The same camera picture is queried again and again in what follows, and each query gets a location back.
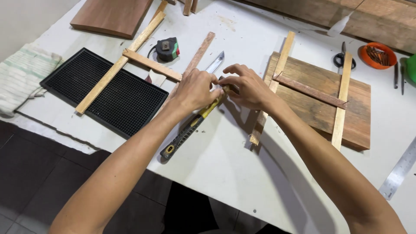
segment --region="white table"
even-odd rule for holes
[[[68,59],[79,49],[87,49],[115,62],[132,42],[120,38],[73,30],[69,25],[85,0],[78,3],[36,43]],[[160,1],[155,0],[138,32],[149,23]],[[320,28],[261,9],[229,0],[200,0],[198,13],[182,15],[183,4],[168,5],[163,22],[138,53],[147,55],[157,40],[177,37],[181,55],[166,64],[183,72],[209,31],[215,32],[198,68],[205,69],[225,51],[225,61],[216,71],[234,63],[246,64],[263,77],[272,52],[280,51],[289,30],[296,32],[290,56],[338,72],[332,58],[343,41],[357,61],[351,77],[371,85],[371,149],[356,152],[342,147],[341,152],[376,187],[379,188],[416,135],[416,89],[405,84],[405,95],[393,89],[393,69],[375,70],[357,55],[364,42],[340,35],[330,38]],[[127,64],[126,70],[146,77],[148,71]],[[171,91],[167,80],[162,88]],[[125,140],[88,116],[78,117],[74,108],[50,93],[27,101],[19,110],[25,116],[43,122],[89,145],[74,143],[68,137],[41,129],[22,116],[10,119],[70,147],[92,152],[91,145],[110,152]],[[259,152],[247,149],[245,129],[248,110],[232,102],[216,108],[168,163],[160,163],[158,152],[178,133],[179,125],[168,135],[148,169],[173,181],[206,194],[252,216],[292,233],[347,233],[348,226],[331,200],[314,181],[305,164],[277,124],[268,118],[261,136]],[[416,232],[416,168],[389,201],[409,233]]]

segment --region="person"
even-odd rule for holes
[[[173,127],[193,110],[209,105],[223,94],[222,89],[210,92],[211,83],[238,86],[239,95],[228,92],[232,101],[262,110],[276,121],[316,182],[337,206],[351,233],[406,233],[399,217],[377,189],[252,69],[234,64],[223,72],[239,76],[218,81],[214,75],[198,69],[184,74],[176,94],[156,117],[114,151],[72,195],[55,217],[50,233],[102,233]]]

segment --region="black rubber mat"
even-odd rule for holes
[[[82,48],[41,81],[40,85],[76,107],[112,65],[108,60]],[[128,139],[153,118],[168,94],[121,69],[85,114]]]

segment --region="right hand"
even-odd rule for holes
[[[229,76],[219,81],[220,85],[233,84],[240,88],[240,95],[233,91],[227,94],[238,105],[252,110],[268,112],[267,108],[279,97],[273,93],[264,81],[246,65],[234,64],[223,70],[224,74],[231,73],[238,76]]]

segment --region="towel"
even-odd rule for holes
[[[35,44],[25,44],[0,63],[0,113],[14,116],[13,111],[28,98],[42,96],[46,90],[39,82],[63,63],[60,55]]]

